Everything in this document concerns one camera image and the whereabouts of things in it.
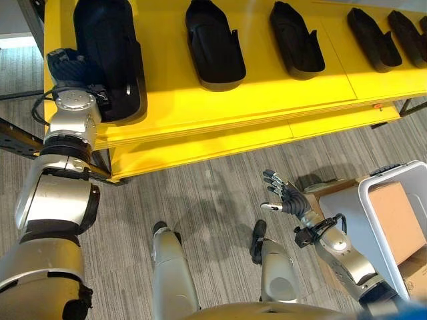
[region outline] cardboard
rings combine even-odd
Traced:
[[[399,265],[426,244],[420,224],[400,182],[382,184],[369,198]]]
[[[427,299],[427,246],[399,265],[399,271],[411,299]]]

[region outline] white plastic bin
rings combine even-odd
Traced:
[[[422,232],[427,238],[427,164],[421,161],[412,161],[367,178],[358,187],[325,195],[320,198],[319,204],[325,217],[333,217],[337,213],[346,216],[347,232],[353,246],[369,259],[402,298],[409,299],[398,266],[368,196],[371,187],[392,181],[401,182]]]

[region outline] yellow table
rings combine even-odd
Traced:
[[[185,30],[189,2],[130,0],[142,47],[148,112],[127,125],[99,126],[95,148],[111,149],[114,178],[391,121],[398,118],[393,107],[380,111],[372,104],[427,94],[427,70],[411,66],[396,40],[402,66],[386,74],[369,67],[346,23],[351,5],[287,1],[309,30],[318,30],[326,62],[321,75],[298,81],[286,73],[270,28],[274,0],[214,2],[226,13],[230,27],[238,29],[247,69],[244,82],[223,93],[206,91],[198,83]],[[46,53],[75,47],[70,13],[76,3],[47,2]],[[378,19],[383,31],[389,30],[386,16],[391,9],[363,9]],[[423,16],[405,15],[416,25]],[[46,90],[53,85],[48,74],[45,67]],[[46,102],[46,118],[54,112],[55,105]],[[342,117],[345,125],[336,127]]]

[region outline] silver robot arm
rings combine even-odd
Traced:
[[[331,267],[348,293],[363,307],[384,301],[398,301],[397,292],[378,274],[372,264],[354,249],[346,235],[343,215],[324,219],[315,213],[304,195],[272,170],[264,171],[268,190],[281,197],[281,203],[262,203],[261,208],[295,215],[303,227],[295,228],[299,247],[314,245],[316,253]],[[343,219],[343,229],[336,228]]]
[[[89,162],[101,116],[83,88],[56,95],[15,212],[21,237],[0,260],[0,319],[80,320],[91,307],[77,235],[96,219],[99,189],[89,182]]]

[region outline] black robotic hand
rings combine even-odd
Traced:
[[[262,174],[264,181],[270,184],[267,189],[282,200],[282,203],[264,202],[261,204],[262,209],[283,211],[295,215],[298,219],[301,219],[304,213],[311,210],[306,197],[291,182],[283,180],[273,170],[267,169]]]

